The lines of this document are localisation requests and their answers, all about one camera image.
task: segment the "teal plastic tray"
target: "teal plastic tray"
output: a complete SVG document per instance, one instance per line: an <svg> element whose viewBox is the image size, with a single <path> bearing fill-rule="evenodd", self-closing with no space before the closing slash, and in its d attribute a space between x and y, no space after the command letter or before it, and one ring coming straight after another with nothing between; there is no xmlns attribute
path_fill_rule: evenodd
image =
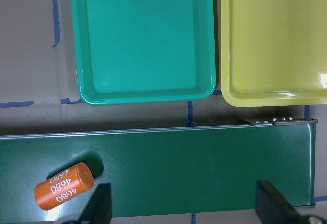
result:
<svg viewBox="0 0 327 224"><path fill-rule="evenodd" d="M203 99L215 87L213 0L71 0L81 98Z"/></svg>

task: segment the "bolt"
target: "bolt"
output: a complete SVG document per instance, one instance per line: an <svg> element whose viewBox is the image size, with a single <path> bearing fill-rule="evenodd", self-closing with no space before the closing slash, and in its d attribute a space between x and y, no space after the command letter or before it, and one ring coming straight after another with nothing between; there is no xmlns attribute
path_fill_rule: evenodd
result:
<svg viewBox="0 0 327 224"><path fill-rule="evenodd" d="M309 224L323 224L322 220L315 216L309 217Z"/></svg>

